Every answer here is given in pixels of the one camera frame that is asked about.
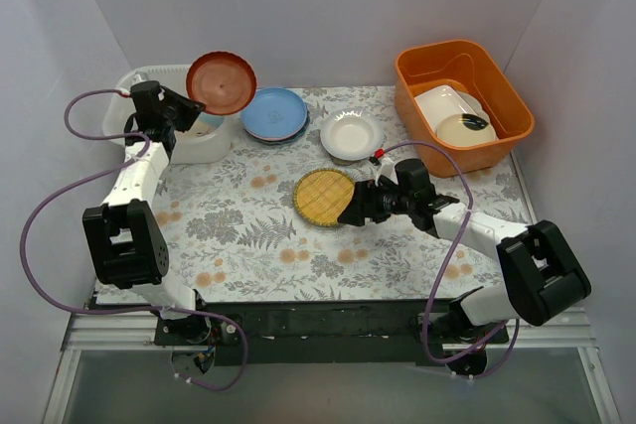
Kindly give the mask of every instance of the blue dish in white bin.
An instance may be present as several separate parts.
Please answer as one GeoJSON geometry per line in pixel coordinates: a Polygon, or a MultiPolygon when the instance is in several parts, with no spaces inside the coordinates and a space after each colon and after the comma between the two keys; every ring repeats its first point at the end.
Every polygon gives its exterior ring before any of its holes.
{"type": "Polygon", "coordinates": [[[250,135],[263,141],[283,141],[297,134],[307,121],[307,105],[293,91],[264,88],[240,113],[250,135]]]}

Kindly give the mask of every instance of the white plastic container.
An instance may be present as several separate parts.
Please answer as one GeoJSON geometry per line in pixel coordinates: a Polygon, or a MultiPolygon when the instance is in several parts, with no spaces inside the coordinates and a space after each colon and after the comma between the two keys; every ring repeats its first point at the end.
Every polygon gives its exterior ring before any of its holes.
{"type": "MultiPolygon", "coordinates": [[[[126,74],[118,83],[118,88],[130,88],[132,77],[136,73],[145,73],[148,79],[155,79],[164,86],[187,96],[186,74],[189,65],[166,65],[154,67],[142,67],[126,74]]],[[[120,134],[128,117],[134,113],[134,105],[130,98],[122,98],[113,95],[106,116],[103,119],[101,130],[103,134],[120,134]]],[[[176,133],[177,145],[172,152],[171,164],[198,164],[214,163],[223,159],[232,147],[235,119],[228,117],[215,117],[222,119],[219,127],[210,122],[197,120],[185,133],[176,133]]],[[[112,140],[121,146],[123,139],[112,140]]]]}

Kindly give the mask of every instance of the floral pattern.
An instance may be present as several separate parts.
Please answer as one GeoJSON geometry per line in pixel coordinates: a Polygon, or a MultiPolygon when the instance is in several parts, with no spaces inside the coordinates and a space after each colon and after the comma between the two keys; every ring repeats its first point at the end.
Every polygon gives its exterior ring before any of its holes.
{"type": "MultiPolygon", "coordinates": [[[[311,115],[307,132],[281,146],[251,140],[236,119],[236,139],[215,164],[170,166],[153,210],[170,251],[170,267],[208,302],[364,300],[426,297],[449,243],[393,216],[365,227],[321,228],[293,208],[296,182],[317,168],[339,168],[356,180],[373,166],[335,166],[320,145],[320,127],[332,111],[362,106],[377,115],[386,143],[408,139],[394,109],[391,87],[295,90],[311,115]]],[[[396,159],[416,157],[412,148],[396,159]]],[[[468,175],[477,209],[528,221],[528,208],[512,161],[468,175]]],[[[457,178],[432,178],[440,192],[465,201],[457,178]]],[[[460,246],[446,270],[439,297],[456,297],[501,281],[498,265],[460,246]]],[[[139,303],[134,293],[98,286],[97,302],[139,303]]]]}

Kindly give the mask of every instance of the orange plastic container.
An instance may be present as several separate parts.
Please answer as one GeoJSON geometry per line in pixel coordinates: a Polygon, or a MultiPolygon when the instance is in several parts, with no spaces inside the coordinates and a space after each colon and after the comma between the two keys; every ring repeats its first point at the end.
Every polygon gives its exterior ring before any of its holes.
{"type": "MultiPolygon", "coordinates": [[[[535,127],[535,118],[524,101],[486,51],[474,42],[453,40],[406,50],[397,57],[396,70],[396,110],[408,134],[443,148],[464,173],[495,166],[535,127]],[[497,132],[497,141],[460,148],[437,138],[415,97],[443,84],[481,102],[497,132]]],[[[437,151],[416,148],[430,174],[440,178],[457,174],[437,151]]]]}

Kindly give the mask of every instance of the gray wall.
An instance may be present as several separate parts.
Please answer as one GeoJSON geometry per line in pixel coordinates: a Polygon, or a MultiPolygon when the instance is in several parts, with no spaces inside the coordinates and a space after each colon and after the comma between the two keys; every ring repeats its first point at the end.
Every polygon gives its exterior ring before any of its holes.
{"type": "MultiPolygon", "coordinates": [[[[70,136],[62,113],[87,89],[129,70],[94,0],[0,0],[2,163],[0,170],[0,421],[40,422],[69,320],[31,290],[18,261],[22,224],[48,193],[120,161],[114,146],[70,136]]],[[[77,128],[96,133],[106,98],[78,107],[77,128]]],[[[80,220],[107,184],[53,203],[34,226],[29,257],[59,300],[81,304],[94,279],[80,220]]]]}
{"type": "Polygon", "coordinates": [[[134,67],[232,50],[261,84],[389,84],[415,45],[466,37],[504,66],[540,0],[96,0],[134,67]]]}
{"type": "Polygon", "coordinates": [[[520,148],[538,215],[567,234],[623,422],[636,422],[636,1],[543,0],[508,75],[537,118],[520,148]]]}

